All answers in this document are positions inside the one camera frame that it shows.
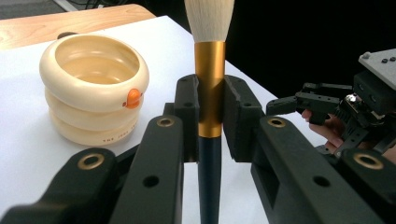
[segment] wooden table edge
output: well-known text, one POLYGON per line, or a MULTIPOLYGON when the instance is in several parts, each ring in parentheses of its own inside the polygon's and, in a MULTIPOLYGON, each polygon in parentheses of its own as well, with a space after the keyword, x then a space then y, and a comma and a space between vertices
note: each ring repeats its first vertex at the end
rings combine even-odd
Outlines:
POLYGON ((0 50, 55 40, 63 32, 84 34, 155 17, 146 8, 130 4, 0 20, 0 50))

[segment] white table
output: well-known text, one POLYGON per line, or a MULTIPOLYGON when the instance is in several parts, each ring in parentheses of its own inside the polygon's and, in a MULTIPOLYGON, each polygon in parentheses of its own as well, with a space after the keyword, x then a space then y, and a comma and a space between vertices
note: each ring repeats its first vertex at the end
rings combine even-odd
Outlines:
MULTIPOLYGON (((148 122, 174 102, 177 80, 194 73, 193 39, 163 16, 135 22, 98 34, 130 44, 146 60, 150 82, 141 116, 130 137, 108 145, 116 155, 140 143, 148 122)), ((67 160, 82 149, 61 137, 50 123, 38 62, 50 42, 0 51, 0 217, 17 204, 37 201, 67 160)), ((226 74, 243 78, 263 108, 275 96, 229 63, 226 74)), ((309 130, 298 113, 282 116, 292 121, 314 145, 324 139, 309 130)), ((236 163, 223 139, 220 224, 268 223, 250 174, 250 163, 236 163)), ((196 163, 185 163, 183 223, 200 223, 196 163)))

